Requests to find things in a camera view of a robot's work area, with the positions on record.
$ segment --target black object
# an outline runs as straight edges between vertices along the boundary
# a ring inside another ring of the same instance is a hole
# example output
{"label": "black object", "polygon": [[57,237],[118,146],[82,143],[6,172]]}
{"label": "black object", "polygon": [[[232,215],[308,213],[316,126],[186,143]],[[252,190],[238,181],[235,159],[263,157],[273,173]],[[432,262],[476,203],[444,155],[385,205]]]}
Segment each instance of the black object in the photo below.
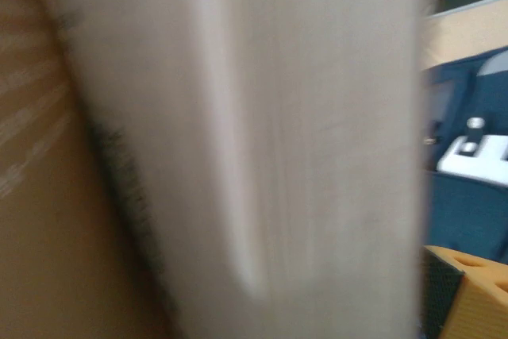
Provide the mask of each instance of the black object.
{"label": "black object", "polygon": [[483,139],[483,135],[485,135],[485,121],[486,119],[484,117],[470,117],[468,119],[466,141],[462,144],[459,155],[475,156]]}
{"label": "black object", "polygon": [[433,252],[423,252],[422,330],[427,339],[438,339],[455,299],[464,272]]}

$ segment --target orange plastic block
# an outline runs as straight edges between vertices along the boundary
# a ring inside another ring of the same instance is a hole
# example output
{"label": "orange plastic block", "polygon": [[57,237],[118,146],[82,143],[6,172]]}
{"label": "orange plastic block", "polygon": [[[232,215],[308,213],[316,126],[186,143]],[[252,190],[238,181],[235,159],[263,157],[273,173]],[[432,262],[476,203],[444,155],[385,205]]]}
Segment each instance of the orange plastic block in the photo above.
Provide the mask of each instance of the orange plastic block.
{"label": "orange plastic block", "polygon": [[465,272],[440,339],[508,339],[508,265],[428,246]]}

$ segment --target brown cardboard surface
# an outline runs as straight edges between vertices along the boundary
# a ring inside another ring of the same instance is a hole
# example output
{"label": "brown cardboard surface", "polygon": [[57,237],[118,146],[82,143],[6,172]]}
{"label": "brown cardboard surface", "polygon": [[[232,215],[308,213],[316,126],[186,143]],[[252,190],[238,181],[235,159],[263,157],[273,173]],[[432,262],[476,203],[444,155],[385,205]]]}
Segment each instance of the brown cardboard surface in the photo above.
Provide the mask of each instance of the brown cardboard surface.
{"label": "brown cardboard surface", "polygon": [[424,66],[432,67],[508,45],[508,0],[431,17],[426,22]]}
{"label": "brown cardboard surface", "polygon": [[167,337],[39,0],[0,0],[0,27],[0,337]]}

